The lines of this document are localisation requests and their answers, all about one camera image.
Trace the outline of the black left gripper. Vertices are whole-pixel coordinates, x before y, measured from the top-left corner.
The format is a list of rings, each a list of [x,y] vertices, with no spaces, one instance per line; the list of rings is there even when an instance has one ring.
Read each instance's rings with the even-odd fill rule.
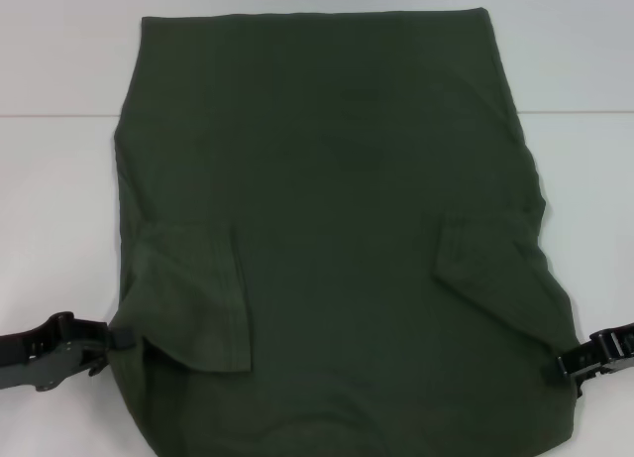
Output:
[[[136,343],[130,328],[108,330],[104,322],[57,313],[34,329],[1,337],[1,388],[47,392],[83,372],[93,377],[107,366],[108,350],[126,351]]]

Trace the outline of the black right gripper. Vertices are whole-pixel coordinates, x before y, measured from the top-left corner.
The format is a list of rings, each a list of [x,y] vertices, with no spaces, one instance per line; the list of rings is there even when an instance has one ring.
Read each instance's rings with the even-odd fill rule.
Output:
[[[547,384],[580,384],[598,374],[612,374],[633,367],[633,324],[604,329],[590,335],[578,347],[557,356],[542,369]]]

